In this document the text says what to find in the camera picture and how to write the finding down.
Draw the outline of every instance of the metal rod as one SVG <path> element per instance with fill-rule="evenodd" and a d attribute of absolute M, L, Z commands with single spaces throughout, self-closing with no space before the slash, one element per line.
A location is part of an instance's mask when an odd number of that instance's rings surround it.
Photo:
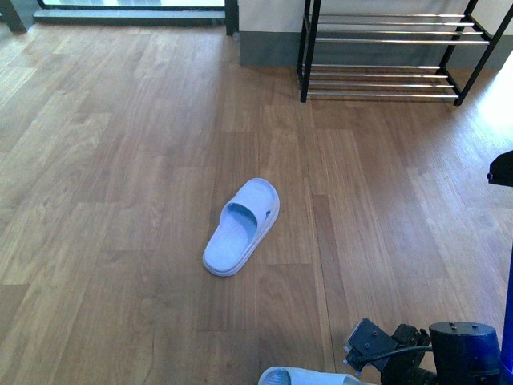
<path fill-rule="evenodd" d="M 339 87 L 390 87 L 390 88 L 452 88 L 452 84 L 381 84 L 381 83 L 351 83 L 351 82 L 310 82 L 310 86 L 339 86 Z"/>
<path fill-rule="evenodd" d="M 417 79 L 447 79 L 447 75 L 417 75 L 417 74 L 362 74 L 342 72 L 312 72 L 312 76 L 338 76 L 351 78 L 417 78 Z"/>
<path fill-rule="evenodd" d="M 479 22 L 475 20 L 475 18 L 471 14 L 468 15 L 467 19 L 470 22 L 474 23 L 474 26 L 472 28 L 474 28 L 476 32 L 483 34 L 484 39 L 491 41 L 494 38 Z"/>
<path fill-rule="evenodd" d="M 367 92 L 335 92 L 335 91 L 311 91 L 310 96 L 364 96 L 376 98 L 440 98 L 457 99 L 457 95 L 440 94 L 371 94 Z"/>
<path fill-rule="evenodd" d="M 469 3 L 467 4 L 467 8 L 465 8 L 465 10 L 463 11 L 464 16 L 460 20 L 461 23 L 469 21 L 468 16 L 471 16 L 477 3 L 478 3 L 478 0 L 470 0 L 469 1 Z M 458 26 L 458 28 L 456 28 L 456 32 L 461 32 L 461 31 L 463 31 L 463 29 L 464 29 L 463 26 Z M 459 40 L 459 36 L 458 35 L 453 36 L 452 40 L 454 40 L 454 41 Z M 439 64 L 439 66 L 441 68 L 445 68 L 447 66 L 447 64 L 449 63 L 449 59 L 452 56 L 455 48 L 456 48 L 456 46 L 454 44 L 451 44 L 447 47 L 445 53 L 443 54 L 442 60 L 440 61 L 440 64 Z"/>
<path fill-rule="evenodd" d="M 447 76 L 447 82 L 451 85 L 454 86 L 454 92 L 456 93 L 456 95 L 461 95 L 462 94 L 462 89 L 459 87 L 458 83 L 456 82 L 456 79 L 454 79 L 452 77 L 452 75 L 450 74 L 450 72 L 447 70 L 446 67 L 444 68 L 441 68 L 440 71 L 439 71 L 441 74 L 443 75 L 446 75 Z"/>
<path fill-rule="evenodd" d="M 321 14 L 344 18 L 464 18 L 464 14 Z"/>
<path fill-rule="evenodd" d="M 449 35 L 449 36 L 464 36 L 464 35 L 481 35 L 482 32 L 476 30 L 468 32 L 453 32 L 450 30 L 334 30 L 333 33 L 339 34 L 435 34 L 435 35 Z"/>
<path fill-rule="evenodd" d="M 310 72 L 312 70 L 313 51 L 315 49 L 315 38 L 317 37 L 317 25 L 319 23 L 319 14 L 321 12 L 321 0 L 313 0 L 313 16 L 310 25 L 310 35 L 308 39 L 308 48 L 306 51 L 305 72 L 303 73 L 303 83 L 301 85 L 301 102 L 306 102 L 308 95 L 308 85 L 310 81 Z"/>
<path fill-rule="evenodd" d="M 385 44 L 441 44 L 461 46 L 486 46 L 490 42 L 486 40 L 398 40 L 387 38 L 316 38 L 319 43 L 385 43 Z"/>
<path fill-rule="evenodd" d="M 310 22 L 310 18 L 305 14 L 303 15 L 303 20 L 306 26 L 306 34 L 310 35 L 310 30 L 312 29 L 312 23 Z"/>
<path fill-rule="evenodd" d="M 312 67 L 328 67 L 328 68 L 379 68 L 379 69 L 419 69 L 419 70 L 439 70 L 439 66 L 352 66 L 346 64 L 312 64 Z"/>
<path fill-rule="evenodd" d="M 299 78 L 299 82 L 303 83 L 303 59 L 305 58 L 305 44 L 306 44 L 306 35 L 308 34 L 308 29 L 306 25 L 306 19 L 308 19 L 308 13 L 310 12 L 310 0 L 305 0 L 305 11 L 303 12 L 303 27 L 301 28 L 301 39 L 299 43 L 299 53 L 297 55 L 297 65 L 296 65 L 296 73 Z"/>
<path fill-rule="evenodd" d="M 472 22 L 329 22 L 324 20 L 319 24 L 337 26 L 474 26 Z"/>
<path fill-rule="evenodd" d="M 497 29 L 497 32 L 495 32 L 493 39 L 490 41 L 490 45 L 484 51 L 484 54 L 481 57 L 481 59 L 479 60 L 478 65 L 475 67 L 474 71 L 472 72 L 471 77 L 467 81 L 467 84 L 462 89 L 462 93 L 460 95 L 460 100 L 457 100 L 456 102 L 454 102 L 454 104 L 456 106 L 460 106 L 463 103 L 463 100 L 467 97 L 468 92 L 471 90 L 472 86 L 475 83 L 475 80 L 478 78 L 479 73 L 483 69 L 487 60 L 490 58 L 491 53 L 493 52 L 495 46 L 497 46 L 497 43 L 499 42 L 500 38 L 503 36 L 504 31 L 506 30 L 508 24 L 510 23 L 510 21 L 512 19 L 513 19 L 513 4 L 511 4 L 509 11 L 507 12 L 503 21 L 500 23 L 499 28 Z"/>

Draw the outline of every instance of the wooden floor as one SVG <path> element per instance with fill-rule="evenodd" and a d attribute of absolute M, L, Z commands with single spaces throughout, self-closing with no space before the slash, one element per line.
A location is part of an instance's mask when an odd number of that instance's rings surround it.
<path fill-rule="evenodd" d="M 513 189 L 486 174 L 513 149 L 511 66 L 457 108 L 299 103 L 292 68 L 237 60 L 222 27 L 0 25 L 2 385 L 352 373 L 364 317 L 501 335 Z M 280 216 L 214 277 L 204 247 L 255 176 Z"/>

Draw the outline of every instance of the slipper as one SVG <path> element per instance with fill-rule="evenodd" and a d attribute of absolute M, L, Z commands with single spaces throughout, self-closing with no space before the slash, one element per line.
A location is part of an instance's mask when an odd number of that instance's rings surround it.
<path fill-rule="evenodd" d="M 278 218 L 280 198 L 261 178 L 251 179 L 223 207 L 219 226 L 203 254 L 212 274 L 228 277 L 239 271 Z"/>
<path fill-rule="evenodd" d="M 370 385 L 352 375 L 321 373 L 299 367 L 270 367 L 262 373 L 258 385 Z"/>

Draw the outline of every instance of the gray baseboard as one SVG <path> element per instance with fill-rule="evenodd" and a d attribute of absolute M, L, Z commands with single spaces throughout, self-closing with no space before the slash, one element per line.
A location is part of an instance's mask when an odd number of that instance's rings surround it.
<path fill-rule="evenodd" d="M 352 38 L 361 38 L 355 34 Z M 289 32 L 240 33 L 240 64 L 243 66 L 295 66 L 300 34 Z M 313 61 L 322 64 L 436 66 L 445 46 L 392 44 L 318 43 Z M 485 48 L 456 47 L 449 68 L 473 68 Z M 504 35 L 488 59 L 485 68 L 501 68 L 513 51 L 513 36 Z"/>
<path fill-rule="evenodd" d="M 219 26 L 224 11 L 218 10 L 40 10 L 36 22 L 111 26 Z"/>
<path fill-rule="evenodd" d="M 301 34 L 240 32 L 240 65 L 294 66 Z"/>

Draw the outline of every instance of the slipper strap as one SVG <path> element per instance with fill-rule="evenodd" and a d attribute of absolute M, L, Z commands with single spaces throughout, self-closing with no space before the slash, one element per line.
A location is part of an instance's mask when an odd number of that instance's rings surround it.
<path fill-rule="evenodd" d="M 242 188 L 227 203 L 237 204 L 247 208 L 256 218 L 256 227 L 260 229 L 269 216 L 267 212 L 272 212 L 275 207 L 274 197 L 269 189 L 258 183 L 251 184 L 251 188 Z"/>

